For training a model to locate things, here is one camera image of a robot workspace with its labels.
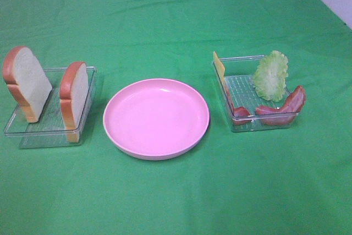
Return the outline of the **long toy bacon strip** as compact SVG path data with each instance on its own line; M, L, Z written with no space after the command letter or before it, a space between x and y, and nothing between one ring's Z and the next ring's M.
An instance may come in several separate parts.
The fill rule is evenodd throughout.
M306 95L305 89L299 85L295 90L286 98L284 105L281 108L271 108L268 106L258 106L255 109L257 115L273 115L283 113L300 112L305 104ZM294 116L285 117L272 117L261 119L261 122L266 125L286 125L294 120Z

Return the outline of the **pink round plate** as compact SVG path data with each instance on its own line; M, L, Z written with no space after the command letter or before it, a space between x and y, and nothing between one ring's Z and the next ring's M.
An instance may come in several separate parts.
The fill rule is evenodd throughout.
M103 114L112 143L143 160L167 160L186 153L205 135L209 122L208 105L197 90L162 78L121 89Z

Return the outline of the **toy bread slice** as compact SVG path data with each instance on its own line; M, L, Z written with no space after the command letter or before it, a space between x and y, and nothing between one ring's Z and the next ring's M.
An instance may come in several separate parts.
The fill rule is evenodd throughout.
M2 77L27 122L38 122L52 85L32 50L12 48L3 61Z
M86 64L76 61L66 69L59 88L59 101L65 130L79 126L89 89Z

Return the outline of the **short toy bacon strip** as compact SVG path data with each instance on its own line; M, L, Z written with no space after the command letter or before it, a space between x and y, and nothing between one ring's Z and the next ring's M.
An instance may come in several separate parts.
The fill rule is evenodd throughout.
M226 93L226 96L227 96L227 100L228 100L229 107L230 107L232 115L234 117L236 117L236 118L249 116L250 113L245 107L243 107L243 106L235 107L234 106L229 89L226 88L225 91L226 91L225 93ZM243 125L243 124L246 124L246 123L251 122L251 121L252 120L248 119L248 118L244 119L244 120L237 120L236 119L236 120L233 120L233 124L234 125Z

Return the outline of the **clear plastic tray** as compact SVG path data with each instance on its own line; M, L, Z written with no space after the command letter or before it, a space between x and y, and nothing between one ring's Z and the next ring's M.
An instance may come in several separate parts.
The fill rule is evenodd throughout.
M249 131L259 131L259 130L271 130L271 129L281 129L289 128L293 121L286 125L266 125L261 122L261 119L272 118L272 117L285 117L285 116L294 116L295 118L299 115L300 112L294 113L283 113L283 114L273 114L273 115L257 115L255 109L258 106L264 105L271 108L281 108L286 98L292 93L287 88L283 98L278 101L267 101L259 97L254 89L252 83L252 76L256 72L256 68L259 65L260 59L264 55L257 56L244 56L244 57L228 57L220 58L221 62L225 67L225 84L228 87L232 101L235 107L243 106L245 107L250 115L246 117L234 117L231 113L227 96L222 87L220 78L217 74L215 64L212 62L212 65L215 70L216 79L218 81L219 91L222 95L222 101L224 105L225 115L227 117L228 124L231 131L233 132L249 132ZM248 122L243 125L234 125L233 120L244 120L251 119L251 122Z
M65 67L44 70L52 91L36 123L28 123L20 106L16 106L9 118L4 135L20 149L77 146L84 141L83 131L95 94L97 70L93 66L86 68L88 75L88 93L83 112L76 129L66 130L59 103L59 87L65 73Z

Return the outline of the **green tablecloth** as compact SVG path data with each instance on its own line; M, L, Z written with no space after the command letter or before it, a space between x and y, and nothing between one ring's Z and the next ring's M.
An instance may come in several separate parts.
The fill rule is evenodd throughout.
M80 146L21 150L1 136L1 234L351 234L351 31L320 0L1 0L1 56L85 61L96 96ZM212 53L279 50L306 102L288 129L233 133ZM191 151L143 161L102 115L121 88L172 78L210 126Z

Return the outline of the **green toy lettuce leaf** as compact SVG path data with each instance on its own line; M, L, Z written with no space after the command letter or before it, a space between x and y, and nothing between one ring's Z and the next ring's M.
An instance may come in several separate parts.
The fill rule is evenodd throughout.
M280 101L285 92L287 70L288 58L279 51L274 50L260 59L252 76L257 95L267 101Z

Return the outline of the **yellow toy cheese slice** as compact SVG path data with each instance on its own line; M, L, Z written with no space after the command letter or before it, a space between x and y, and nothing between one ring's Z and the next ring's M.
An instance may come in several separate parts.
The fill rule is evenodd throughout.
M228 91L228 87L226 86L225 79L224 79L224 74L225 74L226 69L215 51L213 51L213 62L214 62L217 74L220 78L222 87L225 91L225 94L228 95L229 91Z

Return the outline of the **clear right plastic tray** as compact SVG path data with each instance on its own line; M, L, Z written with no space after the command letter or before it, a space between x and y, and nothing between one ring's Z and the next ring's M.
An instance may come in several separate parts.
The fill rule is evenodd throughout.
M225 67L225 84L228 87L232 101L235 107L243 106L245 107L250 115L246 117L234 117L231 113L227 96L222 87L220 78L217 74L215 64L212 62L212 65L215 70L216 79L218 81L219 91L222 95L222 101L224 105L225 115L227 117L228 124L231 131L233 132L249 132L249 131L259 131L259 130L271 130L271 129L281 129L289 128L293 121L286 125L266 125L261 122L261 119L272 118L272 117L285 117L285 116L294 116L295 118L299 115L300 112L294 113L283 113L283 114L273 114L273 115L257 115L255 109L258 106L264 105L271 108L281 108L286 98L292 93L287 88L283 98L278 101L267 101L259 97L254 89L252 83L252 76L256 72L256 68L259 65L260 59L264 55L257 56L244 56L244 57L228 57L220 58L221 62ZM251 119L251 122L248 122L243 125L234 125L233 120L244 120Z

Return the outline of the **clear left plastic tray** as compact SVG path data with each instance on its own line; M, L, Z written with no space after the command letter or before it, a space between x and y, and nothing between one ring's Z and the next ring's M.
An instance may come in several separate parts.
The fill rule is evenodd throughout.
M88 93L83 112L76 129L66 130L59 103L59 87L65 73L65 67L44 70L52 91L36 123L28 123L20 106L16 106L9 118L4 135L20 149L77 146L84 141L83 131L95 94L97 70L93 66L86 68L88 75Z

